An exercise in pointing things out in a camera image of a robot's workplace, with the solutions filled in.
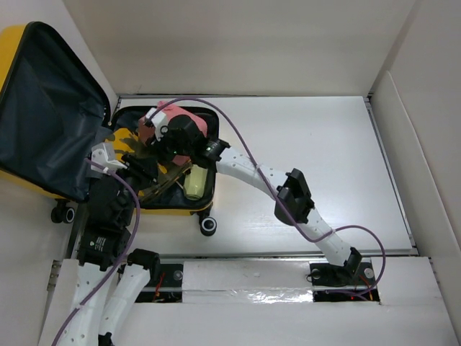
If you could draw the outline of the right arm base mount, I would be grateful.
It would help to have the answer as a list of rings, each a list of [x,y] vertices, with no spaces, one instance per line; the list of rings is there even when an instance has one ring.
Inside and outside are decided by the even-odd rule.
[[[313,301],[316,303],[380,302],[375,286],[377,275],[370,258],[363,259],[354,274],[326,261],[309,263],[305,279],[312,285]]]

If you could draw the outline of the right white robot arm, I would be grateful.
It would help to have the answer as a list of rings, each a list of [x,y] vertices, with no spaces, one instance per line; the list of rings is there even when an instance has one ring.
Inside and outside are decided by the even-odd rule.
[[[322,251],[337,281],[350,283],[358,276],[361,254],[324,221],[300,170],[283,172],[258,165],[229,143],[205,136],[196,122],[185,114],[168,119],[160,112],[145,124],[153,128],[148,143],[167,159],[187,156],[197,166],[234,177],[271,197],[275,201],[276,218],[297,228],[306,240]]]

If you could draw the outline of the pink cosmetic case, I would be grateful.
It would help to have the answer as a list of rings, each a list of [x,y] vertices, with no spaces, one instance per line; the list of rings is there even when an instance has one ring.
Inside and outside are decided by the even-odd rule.
[[[171,119],[177,115],[194,115],[182,107],[178,107],[174,104],[168,105],[165,102],[160,101],[155,107],[158,111],[163,111],[167,114],[168,119]],[[138,137],[140,141],[148,148],[154,149],[154,137],[153,128],[148,128],[144,125],[145,115],[138,121]]]

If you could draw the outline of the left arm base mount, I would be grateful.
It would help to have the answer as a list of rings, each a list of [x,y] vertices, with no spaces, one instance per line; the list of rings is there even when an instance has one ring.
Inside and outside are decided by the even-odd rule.
[[[160,255],[156,252],[135,249],[127,256],[127,263],[118,269],[118,282],[124,275],[126,265],[141,265],[148,269],[151,279],[136,298],[136,303],[181,303],[182,279],[184,276],[182,263],[161,264]]]

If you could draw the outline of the pale yellow-green mug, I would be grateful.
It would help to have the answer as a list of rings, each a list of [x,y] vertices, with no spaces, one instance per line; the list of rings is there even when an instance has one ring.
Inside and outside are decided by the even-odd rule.
[[[188,200],[199,200],[205,194],[205,185],[208,171],[193,165],[190,173],[184,179],[183,191]]]

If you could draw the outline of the camouflage garment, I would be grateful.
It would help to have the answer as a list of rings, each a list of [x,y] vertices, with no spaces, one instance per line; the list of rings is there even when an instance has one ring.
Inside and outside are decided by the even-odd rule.
[[[115,158],[124,164],[129,164],[128,159],[138,163],[144,173],[150,175],[150,182],[140,190],[139,197],[142,204],[153,203],[158,200],[171,186],[175,185],[184,175],[192,169],[190,159],[181,164],[162,161],[154,149],[145,146],[135,131],[120,128],[105,140],[111,143],[115,151]]]

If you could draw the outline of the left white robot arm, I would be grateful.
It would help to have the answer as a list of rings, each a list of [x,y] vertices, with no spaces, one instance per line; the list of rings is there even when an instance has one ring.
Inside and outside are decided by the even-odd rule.
[[[99,178],[89,188],[72,309],[53,345],[115,345],[139,293],[161,275],[158,253],[129,250],[140,223],[138,193],[156,182],[157,161],[132,154],[87,161]]]

